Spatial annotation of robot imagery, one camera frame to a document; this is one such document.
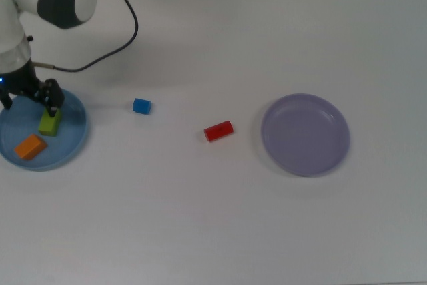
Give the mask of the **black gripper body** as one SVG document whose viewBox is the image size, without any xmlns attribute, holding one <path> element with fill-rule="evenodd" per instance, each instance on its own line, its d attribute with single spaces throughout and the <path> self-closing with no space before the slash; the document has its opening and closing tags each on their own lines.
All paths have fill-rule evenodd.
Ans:
<svg viewBox="0 0 427 285">
<path fill-rule="evenodd" d="M 32 60 L 23 67 L 8 73 L 1 73 L 1 96 L 26 95 L 33 97 L 41 88 Z"/>
</svg>

